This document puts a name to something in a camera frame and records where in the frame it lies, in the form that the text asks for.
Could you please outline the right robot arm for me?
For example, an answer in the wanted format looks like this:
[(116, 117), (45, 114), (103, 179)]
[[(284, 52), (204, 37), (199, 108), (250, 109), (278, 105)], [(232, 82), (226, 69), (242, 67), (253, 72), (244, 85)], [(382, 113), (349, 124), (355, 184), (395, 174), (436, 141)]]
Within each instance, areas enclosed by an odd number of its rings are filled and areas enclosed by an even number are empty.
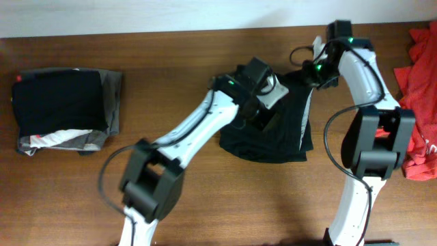
[(326, 28), (326, 40), (317, 37), (313, 59), (302, 64), (304, 83), (318, 90), (346, 81), (354, 104), (334, 113), (356, 115), (341, 144), (341, 161), (333, 164), (346, 175), (337, 214), (326, 228), (323, 245), (364, 245), (375, 200), (401, 167), (415, 125), (414, 112), (402, 109), (386, 87), (378, 70), (370, 40), (356, 38), (348, 20), (336, 20)]

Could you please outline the dark green shorts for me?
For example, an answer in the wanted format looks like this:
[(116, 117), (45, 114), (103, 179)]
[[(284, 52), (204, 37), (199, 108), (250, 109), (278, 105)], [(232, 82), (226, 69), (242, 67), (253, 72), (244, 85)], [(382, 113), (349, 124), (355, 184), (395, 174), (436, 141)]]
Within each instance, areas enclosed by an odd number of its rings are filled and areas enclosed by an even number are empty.
[(258, 163), (287, 163), (307, 160), (313, 149), (309, 112), (313, 89), (301, 79), (301, 71), (278, 74), (289, 93), (277, 103), (283, 110), (277, 123), (266, 132), (246, 125), (242, 118), (220, 130), (219, 146), (228, 153)]

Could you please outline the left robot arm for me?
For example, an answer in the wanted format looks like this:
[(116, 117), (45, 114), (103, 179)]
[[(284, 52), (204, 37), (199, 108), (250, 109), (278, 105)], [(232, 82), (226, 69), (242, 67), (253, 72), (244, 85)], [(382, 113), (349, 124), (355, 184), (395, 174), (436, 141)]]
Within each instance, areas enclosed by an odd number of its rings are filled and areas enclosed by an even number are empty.
[(159, 221), (178, 202), (185, 169), (203, 145), (235, 119), (250, 121), (287, 95), (272, 68), (254, 57), (232, 75), (214, 77), (206, 97), (184, 121), (154, 142), (132, 149), (119, 189), (125, 222), (120, 245), (149, 245)]

